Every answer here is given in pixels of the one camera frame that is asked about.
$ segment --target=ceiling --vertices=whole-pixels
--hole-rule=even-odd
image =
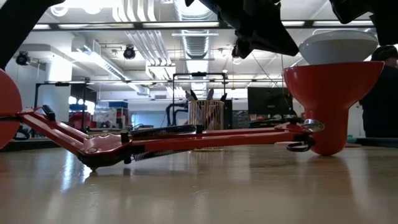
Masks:
[[[111,2],[111,0],[86,0],[90,2]],[[168,1],[168,4],[162,4],[159,0],[154,4],[154,15],[157,21],[177,21],[177,13],[174,4]],[[306,20],[306,19],[333,19],[335,15],[331,10],[329,0],[282,0],[281,10],[282,20]],[[368,19],[368,16],[362,16],[360,19]],[[83,9],[71,8],[64,16],[54,16],[49,9],[41,18],[40,23],[59,22],[115,22],[113,10],[111,8],[103,8],[97,14],[89,14]],[[291,29],[288,32],[297,44],[300,44],[306,38],[313,35],[313,29]],[[162,41],[167,48],[167,53],[171,61],[175,64],[176,72],[188,72],[186,66],[186,56],[182,37],[173,36],[173,34],[181,33],[180,30],[162,30],[160,31]],[[218,72],[227,70],[229,79],[253,79],[253,78],[271,78],[281,79],[281,71],[285,67],[289,67],[297,63],[301,56],[295,57],[282,56],[270,52],[262,52],[255,50],[251,55],[244,59],[240,64],[234,64],[231,57],[225,57],[219,49],[230,49],[236,37],[234,30],[223,29],[214,30],[215,33],[209,37],[209,48],[211,52],[208,56],[208,72]],[[118,67],[123,73],[127,74],[131,79],[148,80],[149,76],[145,73],[146,60],[136,49],[136,57],[132,60],[126,60],[123,57],[123,51],[127,45],[132,44],[124,31],[94,31],[94,32],[33,32],[25,41],[25,44],[48,44],[63,52],[65,55],[73,58],[75,64],[73,68],[73,79],[79,80],[82,77],[89,77],[91,80],[107,80],[112,79],[109,73],[97,66],[93,62],[80,60],[71,52],[70,43],[76,36],[82,36],[87,40],[95,40],[101,46],[101,56]],[[189,83],[178,84],[183,89],[190,89]],[[274,82],[269,83],[228,83],[227,88],[246,88],[247,86],[275,86]],[[101,91],[132,91],[127,85],[111,85],[97,84],[91,86],[95,90]],[[163,84],[145,86],[151,90],[164,90]],[[222,88],[222,83],[207,83],[207,88]]]

